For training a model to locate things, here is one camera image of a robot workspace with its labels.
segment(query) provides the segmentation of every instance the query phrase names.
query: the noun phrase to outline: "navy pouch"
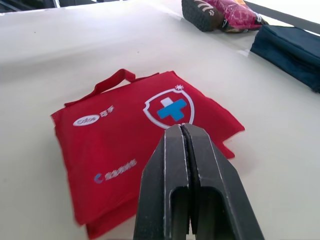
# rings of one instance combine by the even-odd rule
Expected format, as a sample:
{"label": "navy pouch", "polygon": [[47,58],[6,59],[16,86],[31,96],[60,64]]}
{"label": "navy pouch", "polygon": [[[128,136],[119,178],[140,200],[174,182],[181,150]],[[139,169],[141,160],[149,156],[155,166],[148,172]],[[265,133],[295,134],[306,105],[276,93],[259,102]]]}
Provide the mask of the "navy pouch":
{"label": "navy pouch", "polygon": [[320,93],[320,37],[297,27],[263,25],[251,52]]}

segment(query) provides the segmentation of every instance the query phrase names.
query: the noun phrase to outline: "shoe sole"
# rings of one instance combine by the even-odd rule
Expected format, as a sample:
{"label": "shoe sole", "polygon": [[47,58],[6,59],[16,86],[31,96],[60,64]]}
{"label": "shoe sole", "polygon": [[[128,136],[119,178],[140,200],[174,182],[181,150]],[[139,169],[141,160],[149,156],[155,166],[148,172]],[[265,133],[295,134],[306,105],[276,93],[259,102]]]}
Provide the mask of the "shoe sole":
{"label": "shoe sole", "polygon": [[212,32],[214,30],[212,18],[198,8],[193,0],[182,0],[181,4],[183,17],[188,22],[195,25],[201,32]]}

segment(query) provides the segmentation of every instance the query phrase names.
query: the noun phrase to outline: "cross symbol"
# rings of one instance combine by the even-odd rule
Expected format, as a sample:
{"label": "cross symbol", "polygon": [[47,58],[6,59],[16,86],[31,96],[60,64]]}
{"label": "cross symbol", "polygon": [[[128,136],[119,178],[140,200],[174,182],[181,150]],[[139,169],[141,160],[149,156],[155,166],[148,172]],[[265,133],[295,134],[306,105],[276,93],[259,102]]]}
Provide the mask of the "cross symbol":
{"label": "cross symbol", "polygon": [[164,108],[161,108],[156,113],[161,119],[171,116],[174,119],[174,121],[177,122],[185,116],[182,113],[181,109],[187,106],[187,103],[182,98],[173,102],[170,97],[166,97],[160,102],[162,103]]}

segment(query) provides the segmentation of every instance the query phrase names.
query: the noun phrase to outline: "white table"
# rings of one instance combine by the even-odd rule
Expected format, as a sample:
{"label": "white table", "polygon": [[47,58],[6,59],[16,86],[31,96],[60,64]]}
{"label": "white table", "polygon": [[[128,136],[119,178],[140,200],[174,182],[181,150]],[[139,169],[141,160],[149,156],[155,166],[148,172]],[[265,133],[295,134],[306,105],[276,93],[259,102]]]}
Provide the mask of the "white table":
{"label": "white table", "polygon": [[[266,240],[320,239],[320,95],[248,50],[255,33],[202,33],[179,1],[0,16],[0,239],[85,240],[50,114],[120,68],[174,70],[246,128],[227,146]],[[100,239],[130,239],[134,218]]]}

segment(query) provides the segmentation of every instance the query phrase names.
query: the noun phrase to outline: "red handle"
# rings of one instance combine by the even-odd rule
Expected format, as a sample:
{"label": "red handle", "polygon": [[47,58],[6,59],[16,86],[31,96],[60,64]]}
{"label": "red handle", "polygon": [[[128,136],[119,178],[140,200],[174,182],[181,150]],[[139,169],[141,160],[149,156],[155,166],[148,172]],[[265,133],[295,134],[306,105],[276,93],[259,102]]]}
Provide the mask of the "red handle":
{"label": "red handle", "polygon": [[109,77],[106,80],[103,80],[102,82],[99,82],[97,85],[95,85],[94,90],[90,94],[84,96],[83,98],[81,98],[77,101],[65,103],[64,106],[68,107],[68,106],[71,106],[71,105],[76,104],[78,102],[81,102],[83,100],[86,100],[88,98],[91,98],[93,96],[96,96],[98,94],[101,94],[104,91],[117,86],[125,79],[128,80],[130,83],[134,83],[138,80],[141,80],[141,78],[136,79],[136,75],[134,75],[132,72],[125,70],[125,69],[120,69],[115,74],[113,74],[111,77]]}

